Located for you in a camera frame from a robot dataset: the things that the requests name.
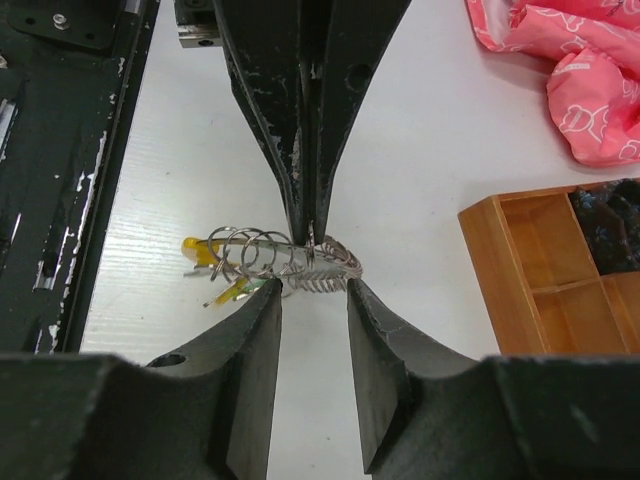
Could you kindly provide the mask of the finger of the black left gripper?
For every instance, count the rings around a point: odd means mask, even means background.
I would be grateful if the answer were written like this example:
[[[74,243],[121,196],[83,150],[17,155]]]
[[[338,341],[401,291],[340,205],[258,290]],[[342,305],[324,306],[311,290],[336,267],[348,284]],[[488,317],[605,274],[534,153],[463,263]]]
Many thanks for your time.
[[[306,1],[306,223],[324,241],[334,178],[372,78],[407,1]]]
[[[279,186],[291,240],[308,240],[299,1],[216,1],[232,91]]]

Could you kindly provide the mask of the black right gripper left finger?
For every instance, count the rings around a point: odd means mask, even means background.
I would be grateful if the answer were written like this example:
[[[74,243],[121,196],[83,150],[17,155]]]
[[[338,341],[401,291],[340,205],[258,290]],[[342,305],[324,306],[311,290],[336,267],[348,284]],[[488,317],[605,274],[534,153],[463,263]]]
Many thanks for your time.
[[[146,366],[105,354],[1,358],[5,479],[263,479],[282,285]]]

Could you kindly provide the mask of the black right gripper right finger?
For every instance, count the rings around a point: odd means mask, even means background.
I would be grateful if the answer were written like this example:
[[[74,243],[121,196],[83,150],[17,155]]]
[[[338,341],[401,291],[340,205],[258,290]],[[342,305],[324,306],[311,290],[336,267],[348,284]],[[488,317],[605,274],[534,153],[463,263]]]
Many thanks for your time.
[[[635,355],[468,358],[347,287],[365,472],[374,479],[635,479]]]

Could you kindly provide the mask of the green key tag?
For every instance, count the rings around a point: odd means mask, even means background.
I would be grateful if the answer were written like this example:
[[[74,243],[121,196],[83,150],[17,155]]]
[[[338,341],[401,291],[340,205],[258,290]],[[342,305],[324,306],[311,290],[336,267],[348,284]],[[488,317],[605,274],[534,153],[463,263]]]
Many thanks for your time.
[[[233,300],[234,301],[239,301],[239,300],[241,300],[243,298],[246,298],[246,297],[254,294],[265,283],[266,283],[265,280],[258,280],[258,281],[255,281],[255,282],[249,282],[249,283],[246,283],[246,284],[244,284],[242,286],[239,286],[238,289],[237,289],[237,292],[233,296]]]

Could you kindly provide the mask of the yellow key tag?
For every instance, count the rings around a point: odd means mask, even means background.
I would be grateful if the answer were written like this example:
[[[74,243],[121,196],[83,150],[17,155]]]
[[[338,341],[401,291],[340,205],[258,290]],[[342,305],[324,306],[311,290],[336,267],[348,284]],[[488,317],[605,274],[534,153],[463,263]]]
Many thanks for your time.
[[[190,271],[184,273],[185,277],[194,277],[206,273],[214,274],[215,269],[220,265],[218,256],[220,246],[215,242],[196,237],[186,237],[181,244],[182,255],[192,262]],[[204,302],[203,307],[222,306],[231,301],[238,301],[248,295],[247,288],[249,280],[240,277],[236,280],[228,280],[227,287],[211,300]]]

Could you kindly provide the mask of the metal keyring with yellow grip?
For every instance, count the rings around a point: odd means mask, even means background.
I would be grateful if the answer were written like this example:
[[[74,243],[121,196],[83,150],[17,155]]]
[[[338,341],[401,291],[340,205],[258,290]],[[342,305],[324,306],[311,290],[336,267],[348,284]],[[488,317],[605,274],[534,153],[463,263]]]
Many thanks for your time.
[[[278,279],[293,291],[323,294],[344,291],[349,280],[363,274],[356,255],[331,236],[300,246],[279,231],[223,226],[203,240],[220,246],[212,279]]]

